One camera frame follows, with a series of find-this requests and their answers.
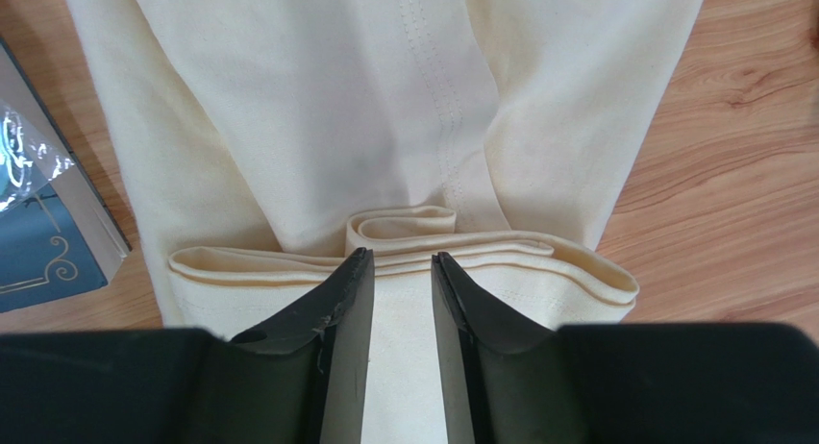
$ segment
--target wooden surface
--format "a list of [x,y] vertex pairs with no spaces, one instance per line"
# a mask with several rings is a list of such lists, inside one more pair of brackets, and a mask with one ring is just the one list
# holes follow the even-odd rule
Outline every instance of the wooden surface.
[[[706,0],[600,252],[629,321],[773,320],[819,340],[819,0]],[[136,246],[102,290],[0,332],[158,327],[105,120],[63,0],[0,0],[11,46]]]

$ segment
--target dark object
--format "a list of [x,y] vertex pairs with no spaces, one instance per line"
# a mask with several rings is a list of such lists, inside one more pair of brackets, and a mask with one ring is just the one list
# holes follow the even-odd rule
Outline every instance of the dark object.
[[230,343],[201,330],[0,337],[0,441],[358,443],[374,267]]
[[449,442],[817,443],[819,350],[777,324],[550,331],[433,257]]

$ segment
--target blue book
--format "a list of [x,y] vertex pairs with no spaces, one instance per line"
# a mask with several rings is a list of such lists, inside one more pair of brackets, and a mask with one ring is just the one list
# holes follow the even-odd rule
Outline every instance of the blue book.
[[[0,215],[4,312],[104,287],[130,247],[2,39],[0,44],[0,97],[75,163]],[[32,176],[45,181],[36,167]]]

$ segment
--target wood grain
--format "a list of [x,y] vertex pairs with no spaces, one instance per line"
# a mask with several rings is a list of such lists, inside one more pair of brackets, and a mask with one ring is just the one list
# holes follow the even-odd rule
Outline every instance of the wood grain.
[[[706,0],[608,224],[629,321],[772,320],[819,340],[819,0]],[[136,225],[63,0],[0,0],[20,59],[135,252],[107,288],[0,332],[158,327]]]

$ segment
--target light brown wooden floor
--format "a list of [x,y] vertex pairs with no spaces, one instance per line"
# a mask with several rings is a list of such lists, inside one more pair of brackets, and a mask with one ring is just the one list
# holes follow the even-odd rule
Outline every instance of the light brown wooden floor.
[[[819,0],[706,0],[600,252],[629,321],[775,320],[819,340]],[[157,327],[137,229],[63,0],[0,0],[0,33],[136,245],[102,290],[0,332]]]

